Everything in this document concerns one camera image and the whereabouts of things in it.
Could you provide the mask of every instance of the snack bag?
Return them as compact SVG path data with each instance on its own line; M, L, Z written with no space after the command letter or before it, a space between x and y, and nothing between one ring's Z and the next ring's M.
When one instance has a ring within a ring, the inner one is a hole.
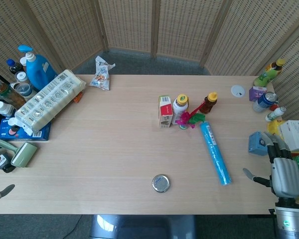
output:
M104 91L110 90L109 70L115 67L115 64L109 65L100 56L95 58L96 72L90 83L90 86L99 87Z

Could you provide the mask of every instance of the gray stool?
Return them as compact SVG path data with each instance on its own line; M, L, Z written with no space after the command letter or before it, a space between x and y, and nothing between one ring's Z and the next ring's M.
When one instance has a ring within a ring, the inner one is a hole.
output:
M93 216L90 239L127 238L196 239L194 215Z

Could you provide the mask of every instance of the blue detergent bottle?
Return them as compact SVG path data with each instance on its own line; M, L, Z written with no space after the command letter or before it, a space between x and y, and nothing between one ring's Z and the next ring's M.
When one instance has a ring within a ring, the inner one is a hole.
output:
M31 47L20 45L18 50L25 53L26 74L38 91L42 90L57 76L48 60L41 55L34 55Z

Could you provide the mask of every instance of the white box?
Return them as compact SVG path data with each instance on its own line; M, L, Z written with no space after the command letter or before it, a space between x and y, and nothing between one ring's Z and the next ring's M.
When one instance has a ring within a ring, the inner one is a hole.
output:
M288 120L280 129L290 151L299 151L299 120Z

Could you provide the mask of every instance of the blue poster tube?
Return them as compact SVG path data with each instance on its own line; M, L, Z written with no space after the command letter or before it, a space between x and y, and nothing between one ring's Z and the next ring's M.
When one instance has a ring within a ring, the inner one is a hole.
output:
M200 130L209 150L211 159L213 160L216 172L218 174L221 185L225 186L231 183L231 178L227 171L223 156L220 153L213 131L211 130L209 122L200 124Z

